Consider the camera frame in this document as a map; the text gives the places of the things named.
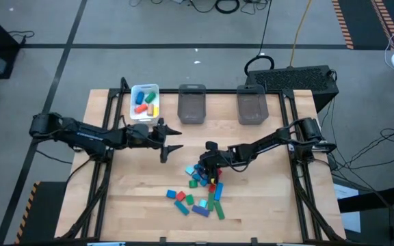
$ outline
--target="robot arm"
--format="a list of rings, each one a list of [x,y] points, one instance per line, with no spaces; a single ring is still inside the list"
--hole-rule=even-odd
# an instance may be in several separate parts
[[[105,161],[109,148],[152,148],[161,149],[161,163],[165,163],[170,152],[182,147],[164,146],[167,135],[182,133],[169,128],[162,118],[151,132],[145,124],[127,125],[109,131],[73,118],[63,118],[57,113],[41,113],[33,117],[29,134],[39,142],[63,141],[70,148],[84,149],[95,161]]]
[[[290,128],[293,126],[300,130],[303,141],[290,139]],[[216,184],[218,183],[218,168],[231,167],[237,172],[242,172],[245,168],[239,171],[236,167],[247,167],[259,154],[286,144],[294,147],[297,160],[307,163],[314,160],[313,152],[329,153],[336,148],[334,144],[325,142],[316,120],[304,118],[292,122],[289,126],[279,128],[254,143],[229,146],[227,151],[218,150],[216,143],[208,141],[206,149],[209,151],[200,155],[198,172],[200,175],[206,175],[208,181]]]

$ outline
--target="black metal frame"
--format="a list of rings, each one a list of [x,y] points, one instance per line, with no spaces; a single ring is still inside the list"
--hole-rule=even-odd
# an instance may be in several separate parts
[[[127,83],[122,81],[122,88],[121,89],[110,89],[108,96],[107,96],[107,104],[106,104],[106,109],[105,109],[105,115],[103,118],[103,128],[106,129],[108,124],[109,124],[109,119],[110,119],[110,113],[111,113],[111,108],[113,101],[115,99],[118,100],[118,104],[116,106],[116,113],[114,116],[114,123],[113,123],[113,129],[117,129],[120,121],[120,114],[121,114],[121,109],[122,109],[122,102],[125,94],[129,94],[131,92],[129,86]],[[178,94],[179,90],[178,89],[161,89],[160,90],[161,94]],[[207,94],[236,94],[237,90],[214,90],[214,89],[208,89],[206,91]],[[290,108],[291,108],[291,114],[293,117],[293,120],[298,119],[298,112],[296,109],[296,102],[294,100],[293,92],[292,91],[274,91],[274,92],[266,92],[266,94],[275,94],[279,96],[279,103],[280,103],[280,110],[282,113],[282,118],[283,118],[283,125],[288,126],[289,121],[288,121],[288,115],[287,115],[287,108],[285,105],[285,97],[289,99],[290,103]],[[299,133],[296,133],[296,137],[301,140],[302,136],[300,136]],[[299,176],[298,176],[298,170],[297,170],[297,165],[298,162],[296,158],[294,157],[293,151],[290,150],[290,147],[287,146],[287,151],[289,153],[289,162],[291,166],[291,176],[293,180],[293,186],[296,189],[300,185],[299,181]],[[114,150],[110,149],[107,151],[107,154],[109,156],[109,161],[105,163],[99,163],[96,162],[94,166],[94,172],[92,174],[92,179],[91,179],[91,184],[90,184],[90,190],[89,190],[89,196],[88,196],[88,207],[91,208],[88,211],[84,211],[81,217],[87,218],[83,224],[83,227],[81,229],[81,240],[86,243],[85,240],[87,239],[90,242],[99,242],[99,239],[101,237],[101,229],[103,225],[103,218],[104,218],[104,212],[105,212],[105,203],[107,199],[107,189],[109,186],[109,180],[110,180],[110,174],[111,174],[111,165],[113,163],[113,155],[114,155]],[[105,171],[103,175],[103,180],[101,183],[101,186],[99,189],[97,189],[98,185],[98,180],[99,180],[99,175],[100,175],[100,169],[101,166],[105,165]],[[311,177],[309,176],[309,170],[308,170],[308,165],[301,165],[302,168],[302,173],[304,176],[304,183],[306,187],[306,193],[298,193],[295,192],[295,199],[296,199],[296,204],[297,204],[297,210],[298,210],[298,217],[299,217],[299,223],[300,223],[300,231],[302,234],[302,243],[306,244],[315,244],[315,245],[359,245],[359,244],[353,244],[345,241],[323,241],[321,237],[321,229],[320,226],[317,222],[317,220],[314,218],[314,216],[311,216],[313,220],[313,229],[314,229],[314,235],[315,239],[310,239],[308,235],[308,230],[307,230],[307,224],[306,224],[306,218],[305,218],[305,212],[304,212],[304,200],[307,198],[307,206],[309,207],[310,212],[315,213],[317,215],[318,211],[313,211],[311,208],[315,208],[315,200],[314,200],[314,195],[313,195],[313,188],[311,184]],[[96,203],[99,202],[98,206],[98,215],[95,223],[95,231],[94,231],[94,236],[93,237],[88,237],[88,230],[89,230],[89,225],[90,225],[90,213],[92,212],[92,209],[96,206]],[[324,220],[323,217],[319,214],[318,219],[321,219],[322,221]],[[80,243],[80,239],[73,239],[73,243],[77,244]],[[67,244],[71,245],[71,241],[68,239],[63,239],[60,241],[63,245]],[[257,238],[251,238],[250,243],[196,243],[196,242],[185,242],[185,243],[167,243],[165,237],[161,237],[159,239],[159,242],[126,242],[126,245],[271,245],[275,246],[276,243],[258,243]]]

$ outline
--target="blue block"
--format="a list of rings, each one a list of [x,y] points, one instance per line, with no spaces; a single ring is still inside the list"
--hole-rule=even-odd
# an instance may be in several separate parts
[[[206,208],[206,204],[208,204],[208,202],[204,199],[201,199],[198,203],[198,205],[201,206],[202,208]]]
[[[194,173],[194,168],[193,167],[186,167],[185,172],[189,175],[192,175]]]
[[[176,191],[168,190],[167,197],[172,198],[172,199],[176,199]]]
[[[204,208],[201,208],[199,206],[196,206],[196,205],[192,206],[192,211],[195,212],[195,213],[201,214],[201,215],[203,215],[205,217],[209,216],[209,211],[208,210],[206,210]]]
[[[137,94],[137,96],[136,96],[136,101],[135,101],[135,103],[136,103],[137,105],[141,105],[143,99],[144,99],[144,93],[143,93],[143,92],[139,92],[139,93]]]
[[[213,198],[215,201],[220,201],[220,198],[222,197],[222,191],[223,191],[223,183],[219,182],[217,184],[217,189],[215,190],[215,195]]]
[[[194,175],[192,176],[192,178],[195,179],[195,180],[197,180],[197,181],[200,181],[200,175],[199,175],[199,174],[194,174]]]
[[[174,202],[174,205],[176,205],[176,207],[178,209],[180,209],[180,211],[184,214],[184,215],[188,215],[189,214],[189,210],[188,208],[186,208],[180,201],[176,200]]]
[[[205,186],[208,184],[208,182],[207,182],[205,179],[202,179],[202,180],[200,181],[200,184],[201,184],[203,187],[205,187]]]

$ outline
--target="toy block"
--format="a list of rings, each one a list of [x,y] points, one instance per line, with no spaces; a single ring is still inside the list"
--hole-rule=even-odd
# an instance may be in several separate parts
[[[176,198],[176,191],[167,190],[167,197],[172,199]]]
[[[184,214],[184,215],[188,215],[189,214],[189,210],[188,208],[186,208],[180,201],[175,201],[174,205],[176,205],[176,207]]]
[[[213,193],[209,193],[208,195],[208,210],[213,211]]]
[[[207,204],[207,203],[208,203],[208,202],[207,202],[206,200],[201,199],[201,200],[199,201],[198,205],[201,206],[202,208],[206,208],[206,204]]]
[[[190,188],[196,188],[197,186],[198,186],[197,180],[190,180],[189,181]]]
[[[196,206],[196,205],[192,206],[192,210],[193,210],[194,212],[200,214],[200,215],[205,216],[205,217],[208,217],[208,216],[209,216],[209,211],[206,210],[206,209],[204,209],[204,208],[201,208],[201,207],[199,207],[199,206]]]
[[[200,174],[194,174],[193,176],[192,176],[192,178],[193,179],[195,179],[195,180],[197,180],[197,181],[200,181]]]
[[[210,193],[214,193],[214,192],[215,192],[215,184],[211,184],[211,185],[209,186],[209,192],[210,192]]]
[[[213,205],[217,210],[218,219],[224,219],[224,213],[221,203],[219,201],[214,201]]]
[[[185,172],[189,175],[192,175],[194,173],[194,168],[193,167],[186,167]]]
[[[176,195],[176,199],[179,200],[180,202],[182,202],[183,199],[185,199],[185,197],[186,197],[186,195],[184,194],[183,191],[177,193],[177,195]]]
[[[217,184],[217,189],[215,190],[215,195],[213,197],[215,201],[220,201],[220,198],[222,197],[222,191],[223,191],[223,183],[219,182]]]
[[[186,203],[187,203],[188,205],[194,204],[194,197],[192,197],[192,195],[187,195],[187,196],[186,196]]]
[[[203,187],[205,187],[205,186],[208,184],[208,182],[207,182],[205,179],[202,179],[202,180],[200,181],[200,184],[201,184]]]

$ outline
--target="red block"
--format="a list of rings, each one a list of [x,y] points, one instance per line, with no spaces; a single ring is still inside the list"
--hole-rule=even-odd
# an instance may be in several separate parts
[[[214,193],[215,192],[215,184],[211,184],[211,186],[209,186],[209,192],[210,193]]]
[[[179,201],[183,201],[183,199],[185,199],[186,195],[184,194],[183,191],[179,192],[179,194],[176,195],[176,199]]]

